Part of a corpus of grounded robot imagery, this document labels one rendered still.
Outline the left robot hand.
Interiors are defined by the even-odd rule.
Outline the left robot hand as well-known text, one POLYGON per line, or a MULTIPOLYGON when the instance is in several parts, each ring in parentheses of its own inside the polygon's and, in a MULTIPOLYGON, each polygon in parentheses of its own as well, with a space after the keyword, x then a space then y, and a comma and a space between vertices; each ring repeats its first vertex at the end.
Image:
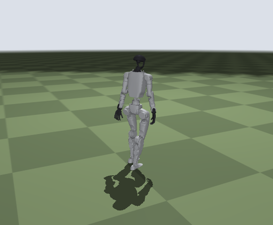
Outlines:
POLYGON ((119 108, 119 104, 118 104, 117 110, 116 110, 115 115, 114 115, 114 118, 115 118, 116 120, 120 120, 120 115, 121 115, 121 117, 123 118, 122 113, 121 113, 121 110, 122 110, 122 108, 119 108))

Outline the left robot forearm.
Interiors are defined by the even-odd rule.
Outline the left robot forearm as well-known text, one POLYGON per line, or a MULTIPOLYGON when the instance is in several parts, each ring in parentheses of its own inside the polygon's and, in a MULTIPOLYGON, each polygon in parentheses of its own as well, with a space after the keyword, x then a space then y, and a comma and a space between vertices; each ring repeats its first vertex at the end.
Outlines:
POLYGON ((126 95, 121 92, 120 93, 120 100, 119 100, 119 103, 118 103, 119 104, 119 108, 123 107, 125 97, 126 97, 126 95))

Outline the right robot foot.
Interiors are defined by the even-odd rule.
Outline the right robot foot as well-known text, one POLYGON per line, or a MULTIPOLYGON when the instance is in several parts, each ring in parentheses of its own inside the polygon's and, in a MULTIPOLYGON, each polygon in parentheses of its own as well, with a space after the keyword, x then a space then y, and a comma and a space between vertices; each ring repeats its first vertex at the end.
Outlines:
POLYGON ((134 164, 134 165, 132 165, 132 166, 130 167, 130 170, 135 170, 135 169, 141 167, 142 165, 143 165, 143 164, 141 164, 141 163, 137 164, 137 166, 135 166, 135 164, 134 164))

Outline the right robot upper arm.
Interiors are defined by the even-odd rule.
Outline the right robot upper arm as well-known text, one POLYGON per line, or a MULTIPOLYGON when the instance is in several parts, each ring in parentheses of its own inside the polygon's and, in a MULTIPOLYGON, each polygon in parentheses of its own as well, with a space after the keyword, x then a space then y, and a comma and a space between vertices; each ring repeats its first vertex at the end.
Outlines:
POLYGON ((146 74, 144 73, 144 79, 146 80, 146 96, 147 97, 152 97, 151 92, 152 92, 152 75, 151 74, 146 74))

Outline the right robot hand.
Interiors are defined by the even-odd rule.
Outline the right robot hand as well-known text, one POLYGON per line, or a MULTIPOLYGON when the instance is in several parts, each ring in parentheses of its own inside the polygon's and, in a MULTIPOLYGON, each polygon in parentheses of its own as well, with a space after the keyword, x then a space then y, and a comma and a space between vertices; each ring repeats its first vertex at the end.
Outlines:
POLYGON ((155 108, 152 109, 152 122, 150 123, 150 125, 154 124, 155 123, 155 118, 156 118, 156 111, 155 111, 155 108))

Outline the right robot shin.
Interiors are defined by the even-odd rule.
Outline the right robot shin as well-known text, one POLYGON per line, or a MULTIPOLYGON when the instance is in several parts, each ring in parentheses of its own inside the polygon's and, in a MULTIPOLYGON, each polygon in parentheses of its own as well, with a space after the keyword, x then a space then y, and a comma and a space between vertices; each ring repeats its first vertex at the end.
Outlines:
POLYGON ((134 145, 134 161, 133 161, 133 165, 135 164, 135 166, 137 166, 138 160, 139 160, 139 156, 142 153, 142 149, 144 146, 144 139, 141 137, 139 139, 139 143, 134 145))

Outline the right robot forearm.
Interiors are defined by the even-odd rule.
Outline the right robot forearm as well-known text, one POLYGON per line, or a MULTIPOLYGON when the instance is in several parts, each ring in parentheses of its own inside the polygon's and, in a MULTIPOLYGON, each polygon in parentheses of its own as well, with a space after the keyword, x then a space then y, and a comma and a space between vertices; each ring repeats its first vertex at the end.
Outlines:
MULTIPOLYGON (((148 98, 148 100, 149 100, 150 108, 151 108, 151 111, 152 111, 152 109, 155 108, 154 93, 153 93, 153 91, 151 92, 151 95, 152 95, 152 97, 148 98)), ((155 111, 156 111, 156 108, 155 108, 155 111)))

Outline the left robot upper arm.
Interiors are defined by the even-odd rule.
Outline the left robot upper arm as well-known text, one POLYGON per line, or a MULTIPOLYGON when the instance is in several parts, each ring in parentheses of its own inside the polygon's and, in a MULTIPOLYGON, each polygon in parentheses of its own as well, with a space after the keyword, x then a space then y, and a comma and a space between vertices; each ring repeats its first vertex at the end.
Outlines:
POLYGON ((128 89, 127 89, 127 86, 128 86, 128 74, 129 74, 129 72, 126 72, 123 75, 124 79, 123 79, 122 90, 121 90, 121 92, 123 94, 127 94, 128 93, 128 89))

